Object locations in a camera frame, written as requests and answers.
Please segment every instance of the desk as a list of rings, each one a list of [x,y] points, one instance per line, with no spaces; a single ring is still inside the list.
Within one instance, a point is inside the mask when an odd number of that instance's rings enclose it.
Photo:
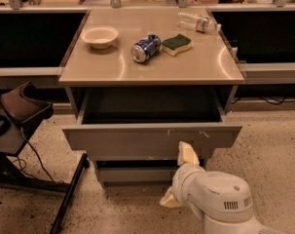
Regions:
[[[188,11],[207,14],[203,8]],[[59,78],[77,125],[63,126],[72,149],[85,149],[102,183],[171,180],[178,142],[194,145],[205,162],[230,147],[240,126],[224,122],[224,109],[244,79],[218,32],[177,25],[178,8],[92,9],[84,26],[120,31],[112,47],[97,51],[78,39]],[[193,48],[176,58],[159,52],[135,62],[130,47],[147,34],[182,33]]]

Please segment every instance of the drawer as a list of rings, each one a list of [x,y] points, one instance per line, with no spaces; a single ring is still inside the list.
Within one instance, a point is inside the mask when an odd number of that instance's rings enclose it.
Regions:
[[[179,141],[204,158],[240,132],[223,116],[213,86],[100,87],[87,89],[77,125],[62,129],[95,161],[176,160]]]

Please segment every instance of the brown leather object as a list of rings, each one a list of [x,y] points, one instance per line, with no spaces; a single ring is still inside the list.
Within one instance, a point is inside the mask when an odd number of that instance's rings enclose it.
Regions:
[[[0,103],[12,122],[27,133],[53,115],[53,105],[35,97],[36,88],[27,82],[1,95]]]

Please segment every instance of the floor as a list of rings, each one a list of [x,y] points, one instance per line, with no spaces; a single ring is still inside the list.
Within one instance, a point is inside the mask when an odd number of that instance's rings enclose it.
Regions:
[[[257,218],[295,234],[295,102],[239,101],[226,120],[242,124],[240,135],[232,148],[217,149],[206,169],[244,178]],[[75,124],[74,116],[56,113],[41,124],[30,142],[54,179],[70,181],[83,151],[71,151],[60,128],[66,124]],[[28,173],[47,178],[28,146],[20,158],[27,163]],[[203,233],[203,224],[190,210],[160,206],[166,189],[165,185],[102,188],[91,164],[83,171],[61,234]],[[0,234],[44,234],[50,232],[61,197],[0,189],[0,202]]]

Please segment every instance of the drawer front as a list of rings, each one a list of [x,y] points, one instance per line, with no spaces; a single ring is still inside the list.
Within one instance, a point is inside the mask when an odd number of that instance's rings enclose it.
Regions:
[[[241,126],[225,123],[68,125],[62,130],[73,150],[93,160],[176,159],[179,141],[202,149],[231,147]]]

